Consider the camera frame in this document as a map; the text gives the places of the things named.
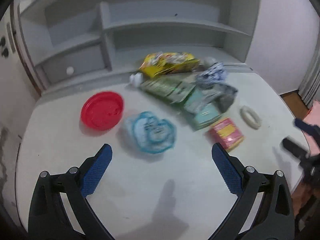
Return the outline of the pink cloth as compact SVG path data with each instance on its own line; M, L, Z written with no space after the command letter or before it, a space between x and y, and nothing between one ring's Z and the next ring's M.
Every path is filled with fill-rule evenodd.
M304 121L310 125L320 126L320 102L317 100L313 101L313 104L308 111Z

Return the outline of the grey curtain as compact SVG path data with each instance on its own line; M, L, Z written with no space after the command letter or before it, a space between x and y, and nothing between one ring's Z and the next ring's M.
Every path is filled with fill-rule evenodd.
M308 109L315 100L319 100L319 51L317 51L299 86L298 94Z

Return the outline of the pink yellow small box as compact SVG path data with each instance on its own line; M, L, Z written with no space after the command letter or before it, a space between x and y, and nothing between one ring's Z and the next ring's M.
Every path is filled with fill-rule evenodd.
M220 143L227 152L236 148L245 138L230 118L213 123L209 128L209 133L214 141Z

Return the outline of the red plastic lid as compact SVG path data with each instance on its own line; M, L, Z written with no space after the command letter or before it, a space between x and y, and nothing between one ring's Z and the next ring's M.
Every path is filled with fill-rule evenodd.
M116 126L123 117L123 97L112 91L91 96L83 105L81 122L96 131L106 131Z

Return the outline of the teal small box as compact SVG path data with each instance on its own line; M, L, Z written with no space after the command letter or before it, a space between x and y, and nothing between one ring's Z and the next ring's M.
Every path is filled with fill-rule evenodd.
M203 129L217 121L222 113L216 105L218 92L195 88L183 105L183 114L194 130Z

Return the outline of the white blue crumpled wrapper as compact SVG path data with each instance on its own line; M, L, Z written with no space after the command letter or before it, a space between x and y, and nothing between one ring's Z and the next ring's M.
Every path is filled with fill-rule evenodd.
M129 146L147 154L164 153L176 142L176 126L150 111L128 116L122 123L121 132Z

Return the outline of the white door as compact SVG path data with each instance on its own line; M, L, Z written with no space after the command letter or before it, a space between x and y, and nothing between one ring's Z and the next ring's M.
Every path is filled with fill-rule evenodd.
M1 37L6 39L8 58L1 56L1 126L10 136L24 143L32 113L40 99L22 61L21 49L16 46L11 26L11 6L1 18Z

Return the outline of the white crumpled tissue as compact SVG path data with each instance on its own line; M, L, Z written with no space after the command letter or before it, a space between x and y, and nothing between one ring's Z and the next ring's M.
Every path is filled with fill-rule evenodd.
M217 60L213 57L205 57L202 61L203 66L209 68L217 63Z

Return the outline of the green carton box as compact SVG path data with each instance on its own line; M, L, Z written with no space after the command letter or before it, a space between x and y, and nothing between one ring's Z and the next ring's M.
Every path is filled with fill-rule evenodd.
M149 79L140 88L170 103L181 103L194 90L195 84L174 77L158 77Z

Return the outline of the grey drawer white knob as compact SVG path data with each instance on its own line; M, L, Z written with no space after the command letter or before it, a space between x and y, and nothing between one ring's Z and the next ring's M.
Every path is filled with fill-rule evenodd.
M103 68L105 68L105 63L99 45L54 57L42 65L50 83L57 83Z

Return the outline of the yellow snack bag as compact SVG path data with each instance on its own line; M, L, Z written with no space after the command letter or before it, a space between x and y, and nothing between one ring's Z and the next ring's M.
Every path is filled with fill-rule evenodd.
M200 64L200 59L190 53L152 53L148 54L139 71L150 78L161 75L188 73L195 70Z

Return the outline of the grey desk hutch shelf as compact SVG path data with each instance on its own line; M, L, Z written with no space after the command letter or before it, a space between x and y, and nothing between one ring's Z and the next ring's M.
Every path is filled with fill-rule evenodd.
M15 0L11 26L41 92L131 73L151 53L246 64L261 0ZM49 59L99 45L105 68L50 83Z

